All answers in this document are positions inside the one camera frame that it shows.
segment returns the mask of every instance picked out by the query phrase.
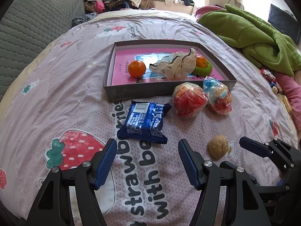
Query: candy in plastic bag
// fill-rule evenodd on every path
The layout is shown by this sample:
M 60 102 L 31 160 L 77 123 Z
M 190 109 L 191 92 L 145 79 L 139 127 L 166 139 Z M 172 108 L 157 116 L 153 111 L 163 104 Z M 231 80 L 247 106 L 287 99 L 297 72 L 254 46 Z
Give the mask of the candy in plastic bag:
M 197 116 L 206 106 L 207 100 L 203 89 L 190 82 L 176 86 L 173 91 L 173 103 L 180 117 Z
M 163 116 L 171 109 L 170 104 L 135 102 L 132 100 L 125 124 L 117 131 L 119 139 L 135 138 L 152 143 L 166 144 L 161 130 Z
M 204 92 L 208 96 L 208 107 L 213 112 L 228 115 L 232 111 L 232 98 L 226 85 L 207 76 L 204 79 Z

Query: television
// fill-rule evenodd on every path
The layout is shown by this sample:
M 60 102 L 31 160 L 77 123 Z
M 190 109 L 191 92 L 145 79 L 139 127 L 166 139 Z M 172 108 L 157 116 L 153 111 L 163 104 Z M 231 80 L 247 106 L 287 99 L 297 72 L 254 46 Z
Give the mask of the television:
M 271 4 L 268 22 L 281 33 L 290 36 L 298 44 L 300 40 L 300 24 L 294 16 Z

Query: orange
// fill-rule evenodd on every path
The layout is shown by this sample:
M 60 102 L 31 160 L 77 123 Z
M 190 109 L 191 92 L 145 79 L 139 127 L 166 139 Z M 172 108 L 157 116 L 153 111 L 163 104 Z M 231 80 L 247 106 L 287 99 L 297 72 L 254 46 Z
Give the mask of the orange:
M 128 72 L 132 77 L 139 78 L 145 74 L 146 66 L 140 60 L 135 60 L 128 66 Z
M 206 68 L 207 65 L 208 65 L 208 61 L 205 59 L 204 56 L 197 56 L 197 64 L 196 64 L 197 67 Z

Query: gray cushion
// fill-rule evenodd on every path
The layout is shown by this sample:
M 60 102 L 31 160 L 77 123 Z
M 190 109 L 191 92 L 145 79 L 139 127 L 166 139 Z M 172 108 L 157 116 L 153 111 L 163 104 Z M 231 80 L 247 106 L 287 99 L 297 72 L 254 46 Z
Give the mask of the gray cushion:
M 15 0 L 0 21 L 0 100 L 21 71 L 85 14 L 83 0 Z

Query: green scrunchie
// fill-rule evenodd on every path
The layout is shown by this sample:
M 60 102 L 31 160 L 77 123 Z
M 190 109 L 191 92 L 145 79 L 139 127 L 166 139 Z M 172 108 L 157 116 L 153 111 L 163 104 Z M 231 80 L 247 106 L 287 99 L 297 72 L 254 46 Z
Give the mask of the green scrunchie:
M 208 65 L 206 68 L 200 68 L 195 66 L 195 69 L 193 70 L 193 74 L 197 76 L 208 76 L 212 72 L 212 64 L 208 62 Z

